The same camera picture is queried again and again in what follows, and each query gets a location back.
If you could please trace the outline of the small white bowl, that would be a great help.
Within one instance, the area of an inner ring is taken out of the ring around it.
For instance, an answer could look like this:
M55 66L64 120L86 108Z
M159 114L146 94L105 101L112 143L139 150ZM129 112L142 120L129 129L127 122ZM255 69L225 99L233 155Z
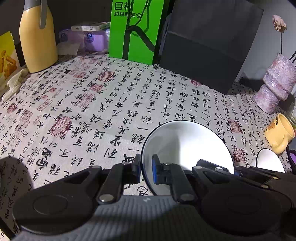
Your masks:
M256 156L255 167L284 173L285 169L279 157L270 149L261 149Z

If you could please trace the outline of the large white bowl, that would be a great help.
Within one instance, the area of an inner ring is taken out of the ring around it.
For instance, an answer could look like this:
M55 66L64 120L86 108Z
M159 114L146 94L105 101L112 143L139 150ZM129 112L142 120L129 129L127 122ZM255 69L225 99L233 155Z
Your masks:
M228 169L234 174L234 164L227 145L212 130L188 120L175 120L155 128L142 147L142 175L153 195L168 195L170 187L154 184L152 156L161 163L178 164L191 170L197 161L205 160Z

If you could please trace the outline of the yellow mug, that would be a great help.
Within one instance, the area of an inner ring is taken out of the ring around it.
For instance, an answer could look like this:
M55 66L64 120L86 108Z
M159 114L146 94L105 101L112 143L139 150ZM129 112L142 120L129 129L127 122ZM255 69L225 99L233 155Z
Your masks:
M278 113L267 126L265 137L271 145L272 151L280 155L295 137L295 131L290 121L282 113Z

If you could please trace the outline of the calligraphy tablecloth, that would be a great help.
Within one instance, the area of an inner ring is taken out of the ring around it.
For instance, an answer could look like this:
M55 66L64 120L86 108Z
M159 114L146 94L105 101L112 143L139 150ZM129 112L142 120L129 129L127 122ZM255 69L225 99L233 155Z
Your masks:
M228 95L160 68L98 53L62 56L26 76L1 102L1 220L19 233L12 210L28 191L92 166L129 162L149 133L168 121L201 123L216 133L236 165L268 148L273 115L255 92L234 83Z

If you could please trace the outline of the purple ceramic vase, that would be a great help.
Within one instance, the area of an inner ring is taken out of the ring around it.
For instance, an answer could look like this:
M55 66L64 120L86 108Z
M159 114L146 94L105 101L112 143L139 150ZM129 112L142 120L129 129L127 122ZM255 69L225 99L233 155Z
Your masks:
M278 53L263 76L263 85L254 96L255 103L267 114L275 111L278 103L287 100L295 85L295 65Z

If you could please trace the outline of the black paper bag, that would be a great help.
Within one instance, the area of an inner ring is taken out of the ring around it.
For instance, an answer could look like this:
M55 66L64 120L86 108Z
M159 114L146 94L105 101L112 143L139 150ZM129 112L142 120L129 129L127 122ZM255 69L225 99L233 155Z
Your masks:
M227 94L262 15L249 1L175 1L159 65Z

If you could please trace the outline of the purple tissue pack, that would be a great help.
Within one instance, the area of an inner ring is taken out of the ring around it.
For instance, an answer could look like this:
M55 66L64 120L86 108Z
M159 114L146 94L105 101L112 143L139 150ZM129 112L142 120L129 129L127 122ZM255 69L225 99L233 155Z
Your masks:
M108 52L109 29L103 31L63 30L59 33L58 55L74 55L80 52Z

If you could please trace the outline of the green paper bag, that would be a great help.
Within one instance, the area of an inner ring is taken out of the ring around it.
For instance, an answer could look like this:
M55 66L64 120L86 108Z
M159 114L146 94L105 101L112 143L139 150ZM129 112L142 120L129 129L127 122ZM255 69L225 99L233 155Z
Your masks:
M169 1L112 1L109 56L148 65L154 64Z

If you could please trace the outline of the white rubber gloves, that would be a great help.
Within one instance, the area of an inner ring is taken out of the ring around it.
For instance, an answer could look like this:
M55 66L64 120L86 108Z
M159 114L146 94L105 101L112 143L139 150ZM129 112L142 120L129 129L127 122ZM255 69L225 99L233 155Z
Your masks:
M20 90L25 77L28 75L28 69L22 68L18 73L13 75L9 80L5 80L1 84L1 100L6 102L9 100L15 93Z

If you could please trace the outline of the small white box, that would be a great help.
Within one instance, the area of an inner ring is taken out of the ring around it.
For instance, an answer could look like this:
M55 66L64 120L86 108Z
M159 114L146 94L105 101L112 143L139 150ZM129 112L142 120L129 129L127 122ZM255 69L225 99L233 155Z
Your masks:
M72 31L90 31L90 32L97 32L103 31L110 27L110 22L84 22L79 23L77 25L73 25L71 27Z

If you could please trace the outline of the dried pink flowers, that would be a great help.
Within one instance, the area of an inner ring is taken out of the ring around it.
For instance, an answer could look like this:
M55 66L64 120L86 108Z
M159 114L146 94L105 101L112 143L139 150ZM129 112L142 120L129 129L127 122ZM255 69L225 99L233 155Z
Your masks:
M273 28L277 32L280 32L280 54L282 54L282 35L285 32L285 30L287 29L287 24L282 19L282 17L280 17L278 15L273 15L272 22L273 22Z

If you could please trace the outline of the yellow-green snack box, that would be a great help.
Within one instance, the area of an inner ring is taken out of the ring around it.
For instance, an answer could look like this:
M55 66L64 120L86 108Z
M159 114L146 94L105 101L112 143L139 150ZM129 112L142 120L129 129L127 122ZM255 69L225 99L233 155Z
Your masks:
M1 83L20 67L15 43L10 31L0 37L0 77Z

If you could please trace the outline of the yellow thermos jug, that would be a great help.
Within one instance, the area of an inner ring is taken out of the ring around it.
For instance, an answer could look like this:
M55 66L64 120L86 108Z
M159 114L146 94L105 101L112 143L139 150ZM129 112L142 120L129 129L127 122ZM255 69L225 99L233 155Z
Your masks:
M19 35L30 73L45 70L58 61L54 22L47 1L25 0Z

